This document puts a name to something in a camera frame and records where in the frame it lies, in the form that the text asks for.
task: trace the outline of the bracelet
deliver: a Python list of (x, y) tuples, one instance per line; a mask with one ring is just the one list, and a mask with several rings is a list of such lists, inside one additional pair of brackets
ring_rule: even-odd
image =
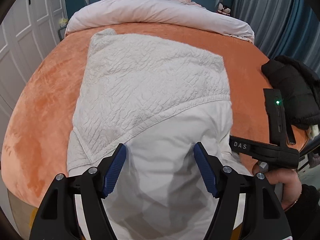
[(288, 208), (286, 208), (286, 209), (284, 210), (284, 212), (288, 211), (290, 208), (293, 207), (293, 205), (299, 200), (299, 198), (300, 198), (300, 196), (301, 196), (301, 193), (300, 193), (298, 199), (297, 199), (295, 202), (293, 202), (293, 204), (292, 204), (291, 206), (289, 206)]

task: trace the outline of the floor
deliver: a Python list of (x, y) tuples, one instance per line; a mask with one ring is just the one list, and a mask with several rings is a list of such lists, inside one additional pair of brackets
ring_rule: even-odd
[(36, 208), (21, 201), (8, 190), (9, 202), (14, 221), (16, 222), (20, 236), (24, 240), (29, 240), (32, 222)]

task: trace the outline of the human hand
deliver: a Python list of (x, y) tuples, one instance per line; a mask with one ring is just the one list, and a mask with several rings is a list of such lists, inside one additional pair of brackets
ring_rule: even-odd
[[(260, 172), (258, 164), (252, 168), (253, 175)], [(283, 183), (281, 206), (284, 210), (290, 208), (300, 197), (302, 185), (295, 170), (280, 168), (264, 174), (271, 185)]]

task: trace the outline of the metal screw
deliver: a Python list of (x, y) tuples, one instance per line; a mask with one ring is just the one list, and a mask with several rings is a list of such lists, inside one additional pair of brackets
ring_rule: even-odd
[(91, 167), (90, 169), (89, 169), (89, 173), (90, 174), (95, 174), (96, 172), (97, 172), (97, 168), (96, 167)]
[(60, 174), (58, 174), (58, 175), (56, 176), (56, 180), (62, 180), (63, 177), (64, 177), (64, 175), (60, 173)]
[(258, 179), (264, 179), (264, 174), (259, 172), (259, 173), (257, 173), (257, 177), (258, 177)]
[(232, 169), (229, 166), (224, 166), (222, 169), (225, 173), (230, 173)]
[(259, 165), (259, 171), (264, 173), (264, 172), (267, 172), (268, 169), (269, 169), (269, 165), (268, 163), (265, 163), (265, 162), (258, 162), (258, 165)]

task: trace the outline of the stuffed toy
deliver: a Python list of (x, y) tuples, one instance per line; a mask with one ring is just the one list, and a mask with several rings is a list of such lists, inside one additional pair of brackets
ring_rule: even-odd
[(223, 6), (222, 3), (219, 3), (217, 13), (230, 16), (231, 9), (227, 6)]

